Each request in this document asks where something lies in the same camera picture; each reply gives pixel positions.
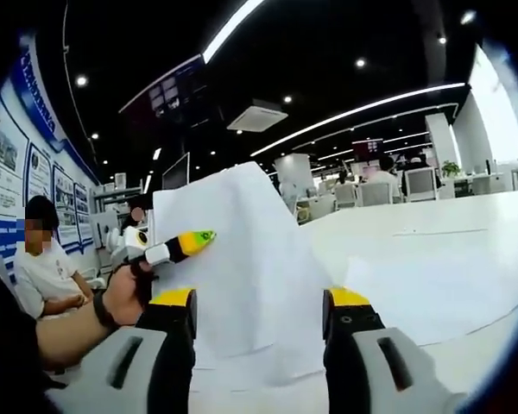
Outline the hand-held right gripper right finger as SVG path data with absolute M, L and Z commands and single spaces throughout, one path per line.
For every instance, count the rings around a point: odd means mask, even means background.
M 324 290 L 323 339 L 330 413 L 454 413 L 465 400 L 439 381 L 424 349 L 385 327 L 354 291 Z

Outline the person's left hand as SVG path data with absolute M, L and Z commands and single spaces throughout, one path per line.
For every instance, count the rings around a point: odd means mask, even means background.
M 155 275 L 147 261 L 122 264 L 110 277 L 104 293 L 105 309 L 117 325 L 135 325 L 152 296 Z

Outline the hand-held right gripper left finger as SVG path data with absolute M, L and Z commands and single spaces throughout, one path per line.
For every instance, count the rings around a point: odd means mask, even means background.
M 196 329 L 196 291 L 164 291 L 136 326 L 111 334 L 81 361 L 78 377 L 47 396 L 62 413 L 187 413 Z

